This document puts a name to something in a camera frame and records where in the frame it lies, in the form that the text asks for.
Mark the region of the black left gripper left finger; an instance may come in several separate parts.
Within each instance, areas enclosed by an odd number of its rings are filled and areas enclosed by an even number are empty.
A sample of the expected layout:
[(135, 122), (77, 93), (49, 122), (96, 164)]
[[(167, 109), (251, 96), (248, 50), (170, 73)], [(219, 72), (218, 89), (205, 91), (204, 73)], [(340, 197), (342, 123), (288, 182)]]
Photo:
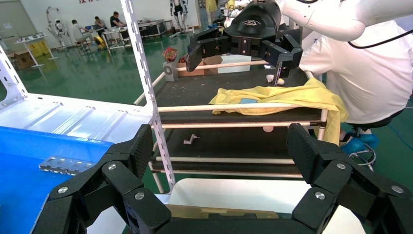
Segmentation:
[(114, 207), (133, 233), (158, 233), (171, 212), (142, 182), (152, 145), (151, 127), (143, 124), (131, 140), (110, 146), (96, 165), (50, 191), (32, 232), (84, 234)]

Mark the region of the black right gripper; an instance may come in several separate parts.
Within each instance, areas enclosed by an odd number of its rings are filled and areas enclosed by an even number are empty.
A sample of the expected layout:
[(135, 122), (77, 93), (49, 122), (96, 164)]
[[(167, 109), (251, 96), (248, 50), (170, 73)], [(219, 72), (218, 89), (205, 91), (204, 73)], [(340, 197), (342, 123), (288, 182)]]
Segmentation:
[(209, 28), (190, 37), (186, 69), (193, 72), (202, 59), (226, 53), (258, 57), (276, 68), (276, 78), (287, 78), (298, 68), (303, 54), (298, 32), (282, 32), (276, 39), (281, 10), (274, 0), (254, 0), (239, 13), (223, 33)]

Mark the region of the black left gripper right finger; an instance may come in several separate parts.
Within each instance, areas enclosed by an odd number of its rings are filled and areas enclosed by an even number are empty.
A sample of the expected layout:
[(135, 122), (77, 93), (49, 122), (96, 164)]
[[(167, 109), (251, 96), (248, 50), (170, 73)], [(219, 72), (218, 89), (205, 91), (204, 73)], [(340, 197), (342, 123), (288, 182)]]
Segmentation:
[(287, 150), (311, 187), (292, 212), (293, 220), (322, 233), (339, 206), (375, 234), (413, 231), (413, 194), (405, 186), (353, 162), (337, 145), (311, 137), (298, 123), (287, 131)]

